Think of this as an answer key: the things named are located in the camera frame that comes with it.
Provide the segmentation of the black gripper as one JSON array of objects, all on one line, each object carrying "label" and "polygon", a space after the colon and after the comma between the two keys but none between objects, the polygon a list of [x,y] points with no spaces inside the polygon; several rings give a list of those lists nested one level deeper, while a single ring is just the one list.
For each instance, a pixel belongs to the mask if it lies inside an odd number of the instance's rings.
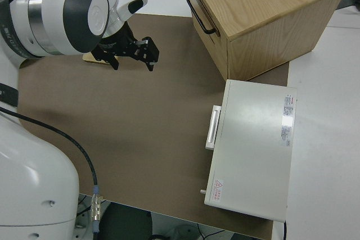
[{"label": "black gripper", "polygon": [[98,46],[100,50],[94,50],[95,60],[109,64],[114,70],[119,68],[115,56],[129,56],[142,61],[149,71],[153,71],[159,59],[159,50],[152,38],[137,40],[128,24],[124,24],[115,34],[102,38]]}]

